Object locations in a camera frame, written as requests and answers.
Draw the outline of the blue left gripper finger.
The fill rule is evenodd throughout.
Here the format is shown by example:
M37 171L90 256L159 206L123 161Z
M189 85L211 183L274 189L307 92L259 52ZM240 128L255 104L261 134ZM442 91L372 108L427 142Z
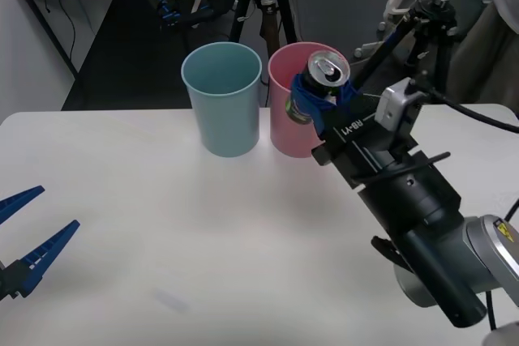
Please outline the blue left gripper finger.
M43 186L36 186L28 190L24 190L18 194L14 194L0 201L0 224L11 218L22 207L26 206L35 197L45 191Z
M79 226L78 220L71 221L43 244L11 264L12 298L27 297L33 292Z

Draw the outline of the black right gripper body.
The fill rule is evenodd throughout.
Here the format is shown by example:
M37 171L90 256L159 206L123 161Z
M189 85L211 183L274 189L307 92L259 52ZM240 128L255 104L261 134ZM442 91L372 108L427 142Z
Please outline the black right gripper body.
M373 177L405 163L417 145L410 135L418 118L418 103L404 105L396 130L387 130L375 120L378 100L357 96L350 110L323 114L322 143L312 151L322 166L333 164L351 188L366 185Z

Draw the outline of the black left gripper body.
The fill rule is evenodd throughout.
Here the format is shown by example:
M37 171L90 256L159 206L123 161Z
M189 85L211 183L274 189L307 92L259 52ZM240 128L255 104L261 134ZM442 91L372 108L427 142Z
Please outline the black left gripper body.
M15 299L15 267L14 263L5 266L1 263L1 299L11 297Z

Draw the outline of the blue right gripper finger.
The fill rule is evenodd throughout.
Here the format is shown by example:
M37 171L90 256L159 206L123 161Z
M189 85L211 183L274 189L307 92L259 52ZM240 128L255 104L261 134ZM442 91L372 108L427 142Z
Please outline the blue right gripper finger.
M350 80L333 90L335 97L335 109L337 113L344 113L350 110L351 102L358 96L358 90L354 87Z
M290 118L299 125L312 124L321 139L325 131L323 114L336 107L328 100L330 88L304 73L296 74L290 86Z

